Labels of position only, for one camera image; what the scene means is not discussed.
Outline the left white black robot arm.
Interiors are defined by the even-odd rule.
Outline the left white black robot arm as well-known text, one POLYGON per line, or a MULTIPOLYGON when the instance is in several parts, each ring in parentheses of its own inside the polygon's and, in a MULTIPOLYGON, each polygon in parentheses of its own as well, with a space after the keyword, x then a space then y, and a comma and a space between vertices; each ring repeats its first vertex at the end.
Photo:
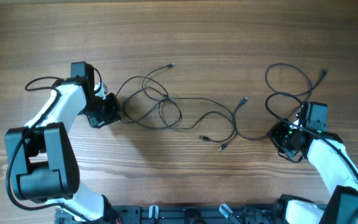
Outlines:
POLYGON ((68 78, 46 87, 51 95, 37 115, 5 134, 6 192, 16 207, 58 207, 80 223, 122 223, 109 200, 81 182, 68 137, 79 115, 98 129, 121 118, 115 94, 94 80, 99 74, 86 62, 72 63, 68 78))

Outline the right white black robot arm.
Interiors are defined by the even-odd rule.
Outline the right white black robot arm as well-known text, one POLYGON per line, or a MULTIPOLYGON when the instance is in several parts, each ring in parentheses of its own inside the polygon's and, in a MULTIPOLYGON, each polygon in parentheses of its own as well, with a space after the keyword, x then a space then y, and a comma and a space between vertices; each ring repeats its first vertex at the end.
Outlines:
POLYGON ((295 122, 284 119, 267 133, 280 157, 308 160, 330 195, 324 208, 306 199, 286 196, 280 216, 288 223, 358 221, 358 168, 347 155, 342 139, 327 131, 327 113, 325 104, 304 102, 295 122))

